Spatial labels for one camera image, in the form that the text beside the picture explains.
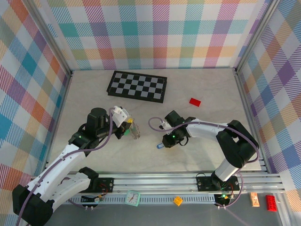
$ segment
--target black and white checkerboard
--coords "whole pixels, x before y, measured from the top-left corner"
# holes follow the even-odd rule
[[[167,77],[114,71],[109,96],[163,103]]]

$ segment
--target red lego brick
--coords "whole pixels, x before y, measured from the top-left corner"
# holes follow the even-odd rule
[[[275,196],[266,195],[265,197],[267,199],[267,209],[268,209],[268,211],[276,212],[277,211],[277,205],[276,205]]]
[[[197,100],[195,98],[191,98],[189,103],[192,104],[192,105],[195,105],[195,106],[199,107],[200,104],[201,104],[201,101]]]

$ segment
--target teal clock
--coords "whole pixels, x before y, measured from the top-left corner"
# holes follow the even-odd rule
[[[140,201],[140,193],[139,192],[127,191],[125,204],[131,205],[131,206],[138,206],[139,201]]]

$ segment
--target plaid wallpaper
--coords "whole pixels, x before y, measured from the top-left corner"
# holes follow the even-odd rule
[[[282,0],[242,80],[272,171],[301,219],[301,0]]]
[[[0,225],[11,191],[41,170],[67,76],[21,0],[0,1]]]
[[[269,0],[35,2],[70,67],[93,70],[232,67]]]

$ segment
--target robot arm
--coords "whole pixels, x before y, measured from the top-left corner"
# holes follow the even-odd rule
[[[227,186],[226,182],[229,178],[256,153],[256,150],[250,143],[237,135],[237,133],[225,129],[225,127],[231,128],[242,136],[247,137],[257,148],[259,147],[256,140],[237,120],[233,120],[230,123],[220,123],[219,127],[213,127],[212,123],[193,117],[184,119],[176,111],[168,114],[165,120],[160,125],[161,129],[170,129],[170,132],[163,136],[165,147],[170,148],[176,144],[181,144],[185,137],[187,139],[189,137],[205,137],[219,143],[225,159],[211,175],[211,181],[218,190],[221,190],[223,186]]]
[[[129,114],[121,107],[115,107],[112,113],[112,134],[118,139],[129,129],[127,122]],[[87,122],[74,133],[69,144],[52,164],[53,168],[46,174],[41,182],[40,178],[46,173],[44,170],[27,186],[18,185],[13,190],[14,213],[19,215],[25,199],[33,191],[29,201],[25,205],[22,219],[30,225],[44,225],[50,219],[52,213],[65,201],[75,194],[88,189],[98,174],[85,167],[79,170],[69,180],[64,180],[70,170],[83,161],[90,152],[76,152],[79,149],[93,149],[100,144],[100,139],[108,136],[110,131],[109,116],[102,108],[94,108],[87,117]]]

